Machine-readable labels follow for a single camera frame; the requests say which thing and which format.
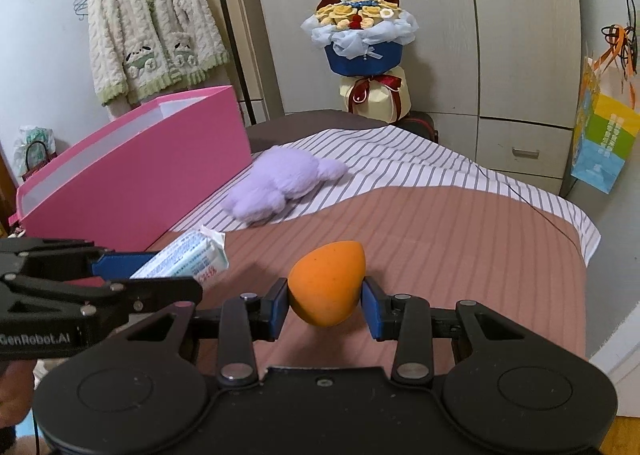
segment purple plush toy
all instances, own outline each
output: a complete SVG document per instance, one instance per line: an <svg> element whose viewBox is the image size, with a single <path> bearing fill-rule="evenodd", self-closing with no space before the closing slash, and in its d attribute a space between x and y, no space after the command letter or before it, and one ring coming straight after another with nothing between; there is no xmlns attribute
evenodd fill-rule
<svg viewBox="0 0 640 455"><path fill-rule="evenodd" d="M250 223L284 210L287 199L299 199L321 181L338 180L347 172L343 162L318 159L297 148L273 146L256 161L249 175L231 188L222 207Z"/></svg>

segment white tulle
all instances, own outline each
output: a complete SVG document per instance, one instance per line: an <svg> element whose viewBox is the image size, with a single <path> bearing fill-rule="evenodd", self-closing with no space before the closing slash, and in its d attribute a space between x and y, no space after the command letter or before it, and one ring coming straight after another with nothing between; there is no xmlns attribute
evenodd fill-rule
<svg viewBox="0 0 640 455"><path fill-rule="evenodd" d="M381 42L410 44L415 39L418 23L411 13L403 11L399 18L383 20L369 29L338 31L333 24L321 26L315 16L310 16L300 27L311 36L311 42L316 47L322 48L333 43L334 51L338 56L352 59L368 54L371 45Z"/></svg>

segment brown fabric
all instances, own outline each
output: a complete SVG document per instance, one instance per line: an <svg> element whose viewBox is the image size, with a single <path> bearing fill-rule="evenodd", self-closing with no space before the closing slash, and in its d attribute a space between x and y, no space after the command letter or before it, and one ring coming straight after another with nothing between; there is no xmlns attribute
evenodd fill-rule
<svg viewBox="0 0 640 455"><path fill-rule="evenodd" d="M246 129L252 152L261 152L273 145L284 145L327 128L345 130L367 130L385 127L383 121L372 120L338 110L315 110L289 114L283 118L267 121Z"/></svg>
<svg viewBox="0 0 640 455"><path fill-rule="evenodd" d="M575 229L544 213L574 244ZM157 247L177 233L168 233ZM367 274L388 294L426 298L453 308L475 299L564 348L584 355L586 268L572 242L533 208L514 199L457 187L380 188L288 222L226 235L230 269L215 278L202 308L241 292L264 294L316 247L357 240ZM448 371L448 340L437 340L436 370ZM311 327L289 312L280 339L257 342L258 365L391 366L396 345L370 338L359 309L330 329ZM199 366L211 371L214 342Z"/></svg>

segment blue flower box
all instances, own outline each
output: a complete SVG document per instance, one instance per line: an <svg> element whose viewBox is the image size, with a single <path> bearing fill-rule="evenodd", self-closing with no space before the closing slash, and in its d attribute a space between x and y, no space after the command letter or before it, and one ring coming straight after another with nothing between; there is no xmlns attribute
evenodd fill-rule
<svg viewBox="0 0 640 455"><path fill-rule="evenodd" d="M372 45L371 48L376 54L382 55L382 58L357 56L349 60L349 58L338 56L333 44L327 45L324 51L331 70L341 76L375 76L384 74L400 63L402 45L395 42L382 42Z"/></svg>

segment cardigan sleeve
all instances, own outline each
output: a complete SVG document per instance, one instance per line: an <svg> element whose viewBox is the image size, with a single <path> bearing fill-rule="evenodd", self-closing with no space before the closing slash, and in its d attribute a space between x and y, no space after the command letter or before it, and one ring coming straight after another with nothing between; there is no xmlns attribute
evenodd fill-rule
<svg viewBox="0 0 640 455"><path fill-rule="evenodd" d="M103 105L129 91L122 66L122 41L117 21L116 0L87 0L89 14L89 55L95 93Z"/></svg>
<svg viewBox="0 0 640 455"><path fill-rule="evenodd" d="M194 38L200 66L206 70L226 63L228 54L207 0L173 0L174 10L185 32Z"/></svg>

